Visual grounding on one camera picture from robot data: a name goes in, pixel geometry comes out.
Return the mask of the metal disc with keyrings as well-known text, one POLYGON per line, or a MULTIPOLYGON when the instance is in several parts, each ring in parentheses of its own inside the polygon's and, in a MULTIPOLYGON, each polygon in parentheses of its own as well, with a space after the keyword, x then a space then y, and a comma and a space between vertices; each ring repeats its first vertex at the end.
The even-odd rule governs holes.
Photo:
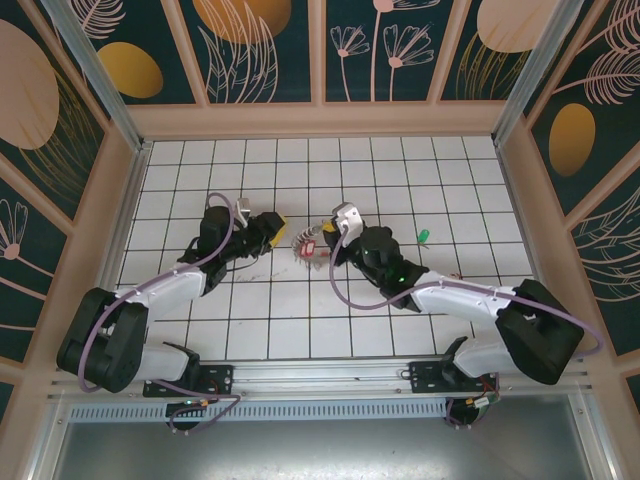
POLYGON ((316 224, 307 227, 300 233, 296 234, 291 242, 295 260, 300 264, 305 264, 308 268, 319 270, 323 265, 329 262, 330 250, 327 246, 320 246, 319 241, 323 239, 321 230, 322 224, 316 224), (299 247, 303 242, 313 240, 315 245, 315 254, 312 258, 302 258, 299 254, 299 247))

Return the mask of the aluminium side rail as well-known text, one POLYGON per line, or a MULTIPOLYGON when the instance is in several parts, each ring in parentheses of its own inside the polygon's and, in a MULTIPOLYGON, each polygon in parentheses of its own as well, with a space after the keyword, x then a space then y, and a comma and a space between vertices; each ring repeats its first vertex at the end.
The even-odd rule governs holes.
POLYGON ((78 260, 78 302, 70 328, 75 348, 90 337, 103 309, 113 301, 149 151, 133 152, 109 141, 91 173, 82 203, 74 258, 78 260))
POLYGON ((553 363, 563 356, 564 338, 572 333, 572 326, 553 313, 563 309, 560 283, 566 238, 559 205, 540 156, 530 147, 512 144, 500 152, 499 160, 534 278, 516 288, 515 298, 499 314, 498 329, 517 357, 553 363))

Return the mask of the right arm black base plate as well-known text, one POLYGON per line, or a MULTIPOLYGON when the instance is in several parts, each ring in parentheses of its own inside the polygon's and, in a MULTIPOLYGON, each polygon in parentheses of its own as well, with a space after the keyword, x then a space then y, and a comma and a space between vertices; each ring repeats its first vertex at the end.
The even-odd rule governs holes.
POLYGON ((453 363, 444 361, 416 361, 408 365, 408 378, 413 393, 469 393, 498 390, 491 376, 470 377, 453 363))

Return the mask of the aluminium corner post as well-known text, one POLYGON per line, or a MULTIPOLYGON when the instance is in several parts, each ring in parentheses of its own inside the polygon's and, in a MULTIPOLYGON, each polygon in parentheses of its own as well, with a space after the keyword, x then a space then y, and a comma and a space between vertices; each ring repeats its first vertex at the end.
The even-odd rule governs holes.
POLYGON ((584 0, 559 0, 554 7, 493 127, 491 137, 497 150, 508 140, 525 106, 575 24, 583 4, 584 0))
POLYGON ((124 0, 39 0, 126 143, 143 146, 120 92, 100 60, 93 40, 106 40, 126 17, 124 0))

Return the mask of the grey metal sheet panel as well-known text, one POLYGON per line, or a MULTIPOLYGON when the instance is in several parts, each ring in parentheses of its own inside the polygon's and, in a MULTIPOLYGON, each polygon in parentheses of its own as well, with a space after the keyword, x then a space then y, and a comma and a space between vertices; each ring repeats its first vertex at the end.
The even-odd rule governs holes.
POLYGON ((456 431, 438 419, 228 422, 190 436, 160 424, 75 424, 54 480, 592 480, 558 442, 456 431))

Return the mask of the aluminium mounting rail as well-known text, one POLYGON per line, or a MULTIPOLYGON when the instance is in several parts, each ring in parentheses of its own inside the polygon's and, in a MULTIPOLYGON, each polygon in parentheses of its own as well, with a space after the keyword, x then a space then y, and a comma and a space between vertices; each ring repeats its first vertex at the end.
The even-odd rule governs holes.
MULTIPOLYGON (((408 397, 404 372, 411 357, 332 360, 231 361, 232 392, 246 400, 311 400, 408 397)), ((537 383, 516 370, 498 378, 503 396, 591 393, 592 381, 582 361, 572 361, 558 383, 537 383)))

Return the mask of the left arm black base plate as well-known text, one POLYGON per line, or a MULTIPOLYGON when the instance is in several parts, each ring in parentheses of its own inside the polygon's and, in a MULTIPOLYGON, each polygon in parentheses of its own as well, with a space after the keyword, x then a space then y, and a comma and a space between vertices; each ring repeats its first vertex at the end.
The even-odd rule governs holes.
POLYGON ((187 397, 186 391, 196 396, 228 395, 234 380, 231 365, 209 365, 188 367, 176 381, 146 382, 142 395, 145 398, 187 397))

